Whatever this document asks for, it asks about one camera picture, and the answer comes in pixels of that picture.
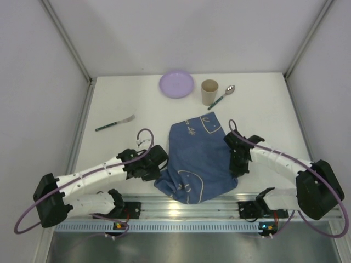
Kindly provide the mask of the blue cloth placemat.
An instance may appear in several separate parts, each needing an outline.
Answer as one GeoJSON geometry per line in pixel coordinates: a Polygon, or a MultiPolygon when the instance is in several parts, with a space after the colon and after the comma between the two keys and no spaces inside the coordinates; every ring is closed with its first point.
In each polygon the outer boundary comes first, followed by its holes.
{"type": "Polygon", "coordinates": [[[215,113],[173,124],[168,165],[155,180],[162,193],[184,204],[199,204],[238,186],[230,173],[230,148],[215,113]]]}

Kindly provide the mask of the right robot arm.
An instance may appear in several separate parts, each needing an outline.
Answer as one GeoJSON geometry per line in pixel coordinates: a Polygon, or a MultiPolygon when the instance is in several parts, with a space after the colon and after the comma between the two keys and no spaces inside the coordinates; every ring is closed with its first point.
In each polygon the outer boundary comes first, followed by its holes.
{"type": "Polygon", "coordinates": [[[344,200],[344,192],[329,163],[296,159],[271,148],[257,135],[242,137],[235,130],[224,137],[230,148],[229,170],[238,178],[248,174],[251,163],[261,164],[293,184],[293,188],[268,187],[255,198],[264,213],[273,210],[297,210],[319,220],[344,200]]]}

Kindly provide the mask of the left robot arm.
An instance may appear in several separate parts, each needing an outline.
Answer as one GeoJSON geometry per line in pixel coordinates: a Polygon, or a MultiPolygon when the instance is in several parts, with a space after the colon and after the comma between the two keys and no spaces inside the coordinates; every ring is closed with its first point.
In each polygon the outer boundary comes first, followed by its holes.
{"type": "Polygon", "coordinates": [[[43,176],[33,194],[41,226],[49,228],[67,218],[89,214],[118,219],[126,209],[116,184],[131,178],[156,180],[161,176],[161,164],[167,161],[166,151],[156,145],[150,150],[126,149],[81,172],[43,176]]]}

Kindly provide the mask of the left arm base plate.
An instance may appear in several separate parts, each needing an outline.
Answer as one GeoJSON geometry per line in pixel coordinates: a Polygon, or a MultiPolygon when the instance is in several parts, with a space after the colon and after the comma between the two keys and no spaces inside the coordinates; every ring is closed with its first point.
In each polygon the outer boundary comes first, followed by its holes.
{"type": "Polygon", "coordinates": [[[124,208],[117,210],[116,212],[110,212],[109,214],[98,214],[108,219],[139,219],[141,213],[141,202],[125,202],[124,208]]]}

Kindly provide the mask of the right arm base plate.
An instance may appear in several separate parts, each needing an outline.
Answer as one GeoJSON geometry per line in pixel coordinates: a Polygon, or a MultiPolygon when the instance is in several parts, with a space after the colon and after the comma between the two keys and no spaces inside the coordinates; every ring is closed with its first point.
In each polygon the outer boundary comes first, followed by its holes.
{"type": "Polygon", "coordinates": [[[268,208],[262,208],[255,201],[242,201],[237,204],[240,219],[251,221],[254,219],[273,219],[275,216],[277,216],[278,219],[286,219],[289,217],[286,210],[269,210],[268,208]]]}

